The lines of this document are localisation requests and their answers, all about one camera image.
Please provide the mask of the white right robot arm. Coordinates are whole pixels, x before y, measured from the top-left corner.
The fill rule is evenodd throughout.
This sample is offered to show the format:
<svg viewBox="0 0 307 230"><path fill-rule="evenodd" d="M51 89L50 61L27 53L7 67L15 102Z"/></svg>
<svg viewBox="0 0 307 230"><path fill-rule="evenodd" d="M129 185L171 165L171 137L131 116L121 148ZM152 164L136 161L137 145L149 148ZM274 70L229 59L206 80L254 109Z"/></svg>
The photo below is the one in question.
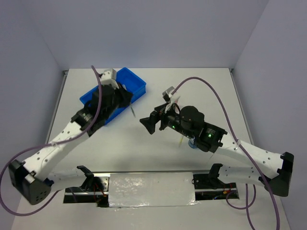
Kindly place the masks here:
<svg viewBox="0 0 307 230"><path fill-rule="evenodd" d="M185 106L176 112L173 105L160 105L141 118L140 123L150 134L155 132L155 125L160 123L160 130L166 127L193 140L196 148L204 152L217 153L243 163L242 167L232 167L224 163L212 165L208 178L213 187L222 184L244 183L264 187L276 196L289 195L293 172L294 156L289 152L273 153L258 148L244 141L235 141L224 129L207 123L204 114L194 106Z"/></svg>

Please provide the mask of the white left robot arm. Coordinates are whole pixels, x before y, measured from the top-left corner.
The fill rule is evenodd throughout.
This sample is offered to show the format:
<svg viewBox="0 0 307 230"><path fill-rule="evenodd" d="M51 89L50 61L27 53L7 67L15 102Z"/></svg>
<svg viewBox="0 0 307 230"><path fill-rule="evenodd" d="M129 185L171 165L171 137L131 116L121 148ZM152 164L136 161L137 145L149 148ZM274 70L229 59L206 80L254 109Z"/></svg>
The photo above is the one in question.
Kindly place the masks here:
<svg viewBox="0 0 307 230"><path fill-rule="evenodd" d="M23 161L9 163L12 185L31 205L39 204L56 182L51 175L55 166L104 126L115 110L127 107L132 97L133 93L122 84L117 88L110 84L98 87L92 92L91 99L46 147Z"/></svg>

